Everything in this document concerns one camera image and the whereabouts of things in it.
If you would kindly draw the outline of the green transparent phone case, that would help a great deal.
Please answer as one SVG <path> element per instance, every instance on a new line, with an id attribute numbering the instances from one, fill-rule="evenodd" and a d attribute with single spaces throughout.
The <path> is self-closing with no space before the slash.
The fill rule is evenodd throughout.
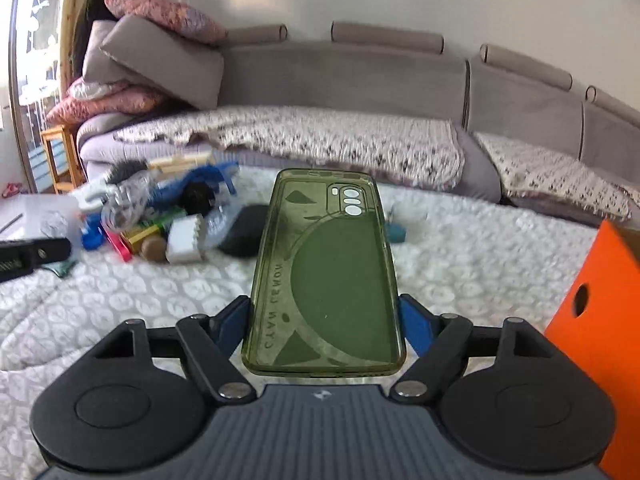
<path id="1" fill-rule="evenodd" d="M 390 375 L 406 358 L 378 186 L 361 172 L 274 181 L 242 360 L 254 374 Z"/>

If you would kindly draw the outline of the green plastic flat piece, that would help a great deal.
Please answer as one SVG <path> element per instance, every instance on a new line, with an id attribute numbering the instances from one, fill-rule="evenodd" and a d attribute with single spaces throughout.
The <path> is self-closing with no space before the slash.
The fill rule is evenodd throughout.
<path id="1" fill-rule="evenodd" d="M 68 258 L 64 261 L 46 263 L 41 266 L 42 270 L 52 272 L 58 278 L 66 278 L 73 268 L 76 266 L 77 260 L 74 258 Z"/>

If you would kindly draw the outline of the blue plastic lid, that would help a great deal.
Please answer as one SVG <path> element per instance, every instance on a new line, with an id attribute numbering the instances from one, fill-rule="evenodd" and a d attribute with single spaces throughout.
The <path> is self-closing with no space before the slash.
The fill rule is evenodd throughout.
<path id="1" fill-rule="evenodd" d="M 81 245 L 87 252 L 99 249 L 106 240 L 100 214 L 85 216 L 80 232 Z"/>

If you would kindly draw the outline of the pink clothespin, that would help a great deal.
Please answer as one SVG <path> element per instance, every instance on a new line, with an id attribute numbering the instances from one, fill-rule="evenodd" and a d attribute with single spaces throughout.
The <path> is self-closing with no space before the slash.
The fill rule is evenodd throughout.
<path id="1" fill-rule="evenodd" d="M 105 236 L 123 262 L 129 262 L 132 259 L 134 255 L 118 233 L 106 230 Z"/>

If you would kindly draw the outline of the orange storage box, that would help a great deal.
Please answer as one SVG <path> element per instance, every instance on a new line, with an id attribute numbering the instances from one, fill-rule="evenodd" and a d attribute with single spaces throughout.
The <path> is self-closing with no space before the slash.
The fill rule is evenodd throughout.
<path id="1" fill-rule="evenodd" d="M 614 437 L 601 468 L 639 477 L 639 232 L 602 222 L 544 334 L 611 398 Z"/>

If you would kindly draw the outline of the brown wooden ball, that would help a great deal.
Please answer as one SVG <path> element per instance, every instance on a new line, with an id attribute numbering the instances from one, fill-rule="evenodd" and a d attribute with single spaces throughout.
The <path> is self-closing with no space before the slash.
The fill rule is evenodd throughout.
<path id="1" fill-rule="evenodd" d="M 140 246 L 140 256 L 149 262 L 166 262 L 167 242 L 160 235 L 145 237 Z"/>

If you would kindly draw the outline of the green yellow candy pack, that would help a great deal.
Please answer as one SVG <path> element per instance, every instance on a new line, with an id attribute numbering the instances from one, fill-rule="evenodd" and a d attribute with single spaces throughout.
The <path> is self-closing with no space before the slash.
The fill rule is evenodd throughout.
<path id="1" fill-rule="evenodd" d="M 151 218 L 147 218 L 134 226 L 128 231 L 120 234 L 122 241 L 128 247 L 130 252 L 137 255 L 142 247 L 143 242 L 150 236 L 165 237 L 171 227 L 171 223 L 175 219 L 186 216 L 186 211 L 181 208 L 172 208 L 153 214 Z"/>

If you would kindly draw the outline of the blue rubber glove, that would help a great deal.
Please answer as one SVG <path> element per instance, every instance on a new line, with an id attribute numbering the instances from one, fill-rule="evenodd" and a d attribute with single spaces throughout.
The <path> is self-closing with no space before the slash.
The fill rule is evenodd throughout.
<path id="1" fill-rule="evenodd" d="M 157 210 L 206 203 L 216 197 L 222 188 L 230 195 L 236 195 L 233 177 L 239 172 L 236 160 L 207 164 L 189 170 L 183 177 L 171 180 L 168 184 L 153 188 L 146 206 Z"/>

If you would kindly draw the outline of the white comb-edged block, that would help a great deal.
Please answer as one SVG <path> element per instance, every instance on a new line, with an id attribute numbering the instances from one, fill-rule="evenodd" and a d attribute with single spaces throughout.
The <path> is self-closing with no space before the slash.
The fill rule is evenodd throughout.
<path id="1" fill-rule="evenodd" d="M 200 214 L 182 217 L 172 222 L 167 237 L 167 261 L 171 264 L 201 261 L 203 230 L 204 219 Z"/>

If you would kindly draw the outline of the black round ball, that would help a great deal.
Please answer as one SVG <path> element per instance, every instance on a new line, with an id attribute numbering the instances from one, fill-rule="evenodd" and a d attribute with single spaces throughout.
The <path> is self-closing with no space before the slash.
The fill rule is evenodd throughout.
<path id="1" fill-rule="evenodd" d="M 206 217 L 216 203 L 215 191 L 204 182 L 190 182 L 178 197 L 177 206 L 188 216 L 200 214 Z"/>

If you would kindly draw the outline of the pink floral pillow lower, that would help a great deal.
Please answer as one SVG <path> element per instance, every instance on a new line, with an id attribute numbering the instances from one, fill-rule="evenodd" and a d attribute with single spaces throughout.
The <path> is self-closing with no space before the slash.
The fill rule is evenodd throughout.
<path id="1" fill-rule="evenodd" d="M 50 110 L 47 122 L 52 126 L 77 126 L 102 114 L 140 115 L 154 110 L 167 99 L 165 93 L 143 86 L 130 86 L 96 100 L 78 100 L 68 96 Z"/>

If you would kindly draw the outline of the pink floral pillow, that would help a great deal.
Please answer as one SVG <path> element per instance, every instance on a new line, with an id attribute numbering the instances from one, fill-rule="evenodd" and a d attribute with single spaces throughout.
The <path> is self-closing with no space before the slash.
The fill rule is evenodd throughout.
<path id="1" fill-rule="evenodd" d="M 154 110 L 167 99 L 165 93 L 143 86 L 130 86 L 96 100 L 78 100 L 68 96 L 50 110 L 47 122 L 52 126 L 77 126 L 102 114 L 140 115 Z"/>
<path id="2" fill-rule="evenodd" d="M 134 15 L 201 44 L 219 44 L 227 29 L 186 3 L 171 0 L 104 0 L 115 18 Z"/>

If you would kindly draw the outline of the teal small eraser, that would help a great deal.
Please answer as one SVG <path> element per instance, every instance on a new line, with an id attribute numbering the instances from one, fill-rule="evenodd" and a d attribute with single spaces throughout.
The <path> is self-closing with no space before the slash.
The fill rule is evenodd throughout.
<path id="1" fill-rule="evenodd" d="M 406 240 L 406 229 L 395 223 L 386 224 L 386 234 L 390 244 L 401 244 Z"/>

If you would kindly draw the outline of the grey large cushion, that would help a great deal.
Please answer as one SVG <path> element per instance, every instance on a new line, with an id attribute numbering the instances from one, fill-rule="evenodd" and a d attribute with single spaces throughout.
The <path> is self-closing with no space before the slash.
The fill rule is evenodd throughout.
<path id="1" fill-rule="evenodd" d="M 117 22 L 93 23 L 82 76 L 97 84 L 142 84 L 198 110 L 213 110 L 218 106 L 224 57 L 212 47 L 128 15 Z"/>

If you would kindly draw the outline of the pink floral pillow top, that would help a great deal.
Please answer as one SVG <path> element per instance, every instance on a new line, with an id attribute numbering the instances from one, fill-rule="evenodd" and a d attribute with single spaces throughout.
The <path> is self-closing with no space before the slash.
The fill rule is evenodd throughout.
<path id="1" fill-rule="evenodd" d="M 186 3 L 171 0 L 104 0 L 115 18 L 134 15 L 201 44 L 219 44 L 227 29 Z"/>

